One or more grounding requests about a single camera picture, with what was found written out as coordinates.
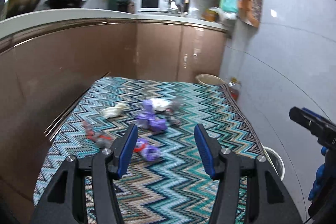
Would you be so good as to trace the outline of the right blue white gloved hand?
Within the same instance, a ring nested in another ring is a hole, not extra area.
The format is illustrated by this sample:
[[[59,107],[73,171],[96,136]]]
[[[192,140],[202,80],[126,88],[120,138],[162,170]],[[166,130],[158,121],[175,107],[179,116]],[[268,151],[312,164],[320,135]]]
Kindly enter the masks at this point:
[[[324,162],[321,166],[318,167],[316,171],[313,187],[310,190],[308,196],[309,201],[313,201],[319,194],[319,192],[321,191],[322,187],[325,184],[326,176],[327,176],[327,168],[326,168],[326,162]]]

